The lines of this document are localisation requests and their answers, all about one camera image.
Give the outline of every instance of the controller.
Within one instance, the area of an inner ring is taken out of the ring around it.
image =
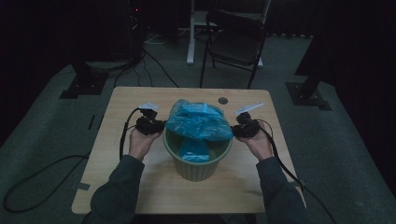
[[[231,127],[235,137],[254,137],[260,130],[259,122],[251,119],[248,112],[238,115],[236,121],[239,124]]]
[[[136,121],[136,129],[144,135],[160,133],[165,127],[165,122],[156,120],[157,112],[152,109],[140,109],[143,116]]]

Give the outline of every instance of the blue bag inside trash can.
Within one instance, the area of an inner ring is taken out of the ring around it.
[[[179,156],[186,161],[209,161],[204,140],[223,141],[233,138],[230,124],[219,108],[205,103],[178,100],[172,107],[165,123],[169,131],[184,136]]]
[[[209,151],[204,140],[184,138],[178,156],[185,161],[209,161]]]

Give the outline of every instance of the person's left hand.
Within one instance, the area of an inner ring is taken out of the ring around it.
[[[130,135],[129,155],[143,161],[148,154],[151,144],[161,136],[162,133],[144,135],[137,129],[133,129]]]

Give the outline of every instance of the chair backrest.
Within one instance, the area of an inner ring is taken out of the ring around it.
[[[235,15],[223,10],[211,10],[206,14],[206,26],[216,24],[220,29],[236,32],[262,41],[266,35],[264,24],[259,20]]]

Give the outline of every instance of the gray carpet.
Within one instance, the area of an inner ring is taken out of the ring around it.
[[[162,64],[179,87],[198,87],[204,44],[197,41],[195,63],[189,66],[186,65],[188,37],[182,35],[177,43],[163,43],[164,40],[150,40],[150,44],[145,45],[146,51]],[[334,88],[325,83],[318,87],[332,111],[293,105],[290,99],[285,83],[305,80],[294,72],[309,43],[310,39],[305,37],[268,37],[262,54],[264,68],[258,71],[251,89],[271,92],[297,175],[328,206],[338,223],[396,223],[395,199]],[[104,68],[120,63],[90,65]],[[2,201],[7,190],[19,180],[62,157],[84,155],[92,149],[118,73],[110,74],[101,95],[79,96],[75,100],[59,99],[74,78],[71,66],[53,77],[0,149]],[[208,64],[206,73],[212,76],[205,77],[205,88],[244,89],[248,84],[247,73],[225,65],[214,71]],[[148,55],[135,70],[126,71],[117,85],[174,87]],[[63,161],[23,185],[10,196],[9,205],[23,209],[39,203],[78,160]],[[73,214],[71,205],[85,164],[84,161],[59,190],[36,209],[12,214],[0,208],[0,223],[80,223],[83,216]],[[320,204],[309,194],[304,196],[311,223],[331,223]],[[246,222],[240,215],[223,217],[229,223]],[[260,223],[266,223],[265,215],[258,214],[257,218]]]

